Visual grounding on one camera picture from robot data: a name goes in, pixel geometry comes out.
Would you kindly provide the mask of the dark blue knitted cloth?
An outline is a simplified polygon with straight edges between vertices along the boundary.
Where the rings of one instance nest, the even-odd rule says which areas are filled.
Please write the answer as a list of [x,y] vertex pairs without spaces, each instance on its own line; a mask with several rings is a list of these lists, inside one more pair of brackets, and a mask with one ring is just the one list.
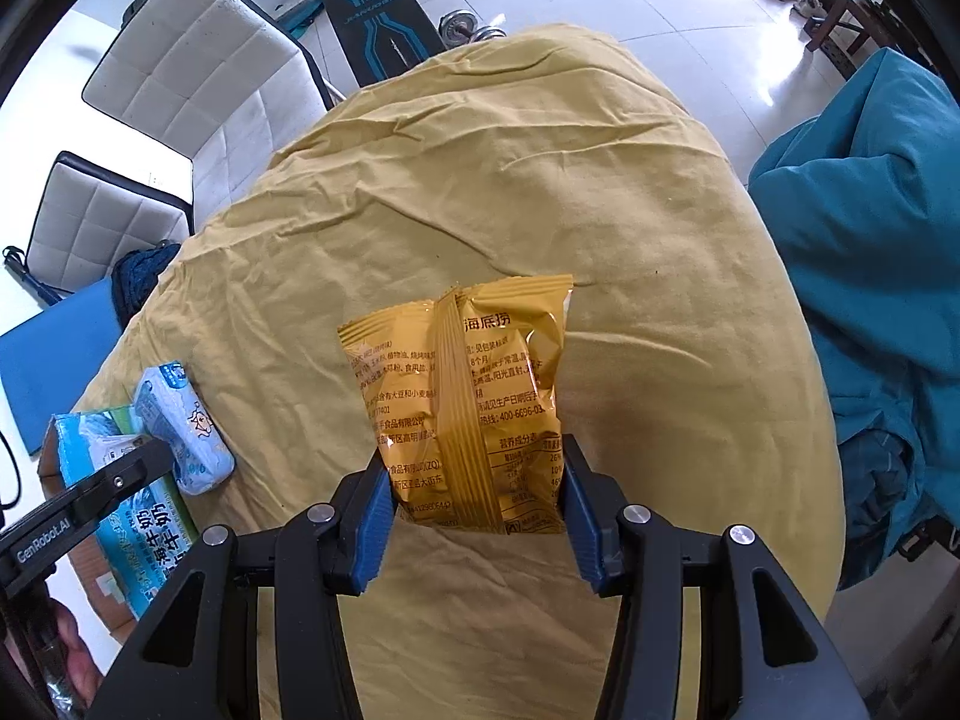
[[178,242],[164,241],[149,249],[132,250],[117,260],[110,270],[110,299],[122,328],[127,328],[142,310],[161,273],[179,250]]

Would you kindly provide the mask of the light blue tissue pack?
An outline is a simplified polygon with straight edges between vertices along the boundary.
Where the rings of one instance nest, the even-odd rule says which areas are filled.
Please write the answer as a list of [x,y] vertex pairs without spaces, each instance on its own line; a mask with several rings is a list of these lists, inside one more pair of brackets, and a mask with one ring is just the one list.
[[179,361],[143,371],[133,395],[133,411],[150,436],[171,447],[172,474],[182,494],[210,493],[235,471],[235,457]]

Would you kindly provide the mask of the yellow snack packet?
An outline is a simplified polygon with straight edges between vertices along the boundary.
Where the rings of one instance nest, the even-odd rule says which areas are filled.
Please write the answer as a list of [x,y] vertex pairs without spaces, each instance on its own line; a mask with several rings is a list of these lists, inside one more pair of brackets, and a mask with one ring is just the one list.
[[568,275],[505,278],[340,327],[407,520],[495,535],[563,531],[556,374],[571,294]]

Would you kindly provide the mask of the teal blanket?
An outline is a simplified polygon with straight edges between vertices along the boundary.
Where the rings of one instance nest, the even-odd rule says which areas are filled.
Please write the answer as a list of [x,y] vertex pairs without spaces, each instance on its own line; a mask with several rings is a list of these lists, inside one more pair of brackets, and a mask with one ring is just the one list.
[[919,523],[958,518],[958,104],[872,54],[748,174],[835,418],[846,544],[866,580]]

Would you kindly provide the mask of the dark wooden chair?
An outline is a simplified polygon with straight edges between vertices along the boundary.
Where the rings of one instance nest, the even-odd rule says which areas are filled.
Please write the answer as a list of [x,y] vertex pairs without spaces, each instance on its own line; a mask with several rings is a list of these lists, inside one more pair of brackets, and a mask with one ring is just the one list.
[[856,73],[856,54],[867,44],[896,49],[898,43],[871,0],[835,0],[827,15],[805,21],[805,50],[823,54],[843,80]]

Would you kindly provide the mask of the right white padded chair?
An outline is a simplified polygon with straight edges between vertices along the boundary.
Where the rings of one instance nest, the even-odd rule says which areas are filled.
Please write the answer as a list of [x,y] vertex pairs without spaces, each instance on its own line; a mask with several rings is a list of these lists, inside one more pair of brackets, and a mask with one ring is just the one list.
[[145,0],[82,99],[190,161],[195,229],[335,106],[313,56],[252,0]]

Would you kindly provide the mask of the white padded chair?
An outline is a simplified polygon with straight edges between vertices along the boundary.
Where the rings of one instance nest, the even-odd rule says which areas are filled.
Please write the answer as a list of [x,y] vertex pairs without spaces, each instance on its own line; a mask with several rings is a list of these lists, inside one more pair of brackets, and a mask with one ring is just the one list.
[[190,161],[195,229],[335,106],[313,56],[252,0],[145,0],[82,99]]
[[47,174],[31,238],[23,249],[5,247],[3,266],[47,307],[107,277],[133,250],[182,242],[192,232],[190,203],[62,151]]

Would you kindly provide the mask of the left white padded chair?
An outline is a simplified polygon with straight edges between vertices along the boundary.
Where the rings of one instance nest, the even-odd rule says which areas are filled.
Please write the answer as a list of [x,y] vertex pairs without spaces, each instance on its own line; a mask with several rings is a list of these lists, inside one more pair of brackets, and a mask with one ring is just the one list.
[[107,277],[133,250],[182,242],[192,232],[190,203],[62,151],[47,174],[31,238],[23,249],[5,247],[3,266],[47,307]]

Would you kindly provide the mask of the open cardboard box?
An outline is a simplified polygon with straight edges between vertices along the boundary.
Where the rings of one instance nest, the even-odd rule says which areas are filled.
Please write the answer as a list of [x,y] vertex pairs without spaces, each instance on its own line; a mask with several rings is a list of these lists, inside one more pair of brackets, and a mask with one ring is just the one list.
[[[52,497],[145,444],[148,433],[128,406],[55,415],[39,455],[39,478]],[[197,539],[171,475],[164,475],[101,520],[68,555],[89,604],[117,642],[137,626],[151,600]]]

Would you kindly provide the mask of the blue folded mat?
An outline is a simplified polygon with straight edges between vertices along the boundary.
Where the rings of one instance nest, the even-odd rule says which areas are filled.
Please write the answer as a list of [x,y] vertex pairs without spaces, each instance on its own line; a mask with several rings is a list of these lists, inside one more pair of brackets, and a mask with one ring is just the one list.
[[96,281],[2,335],[2,383],[25,449],[82,396],[121,338],[110,279]]

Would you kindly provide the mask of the small chrome dumbbell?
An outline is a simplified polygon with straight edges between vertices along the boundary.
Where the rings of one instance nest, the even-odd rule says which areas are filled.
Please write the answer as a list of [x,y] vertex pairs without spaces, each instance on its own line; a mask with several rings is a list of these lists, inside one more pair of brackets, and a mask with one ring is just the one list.
[[482,23],[470,10],[452,10],[441,16],[438,34],[444,46],[455,49],[467,44],[483,43],[483,41],[505,37],[506,31],[501,26]]

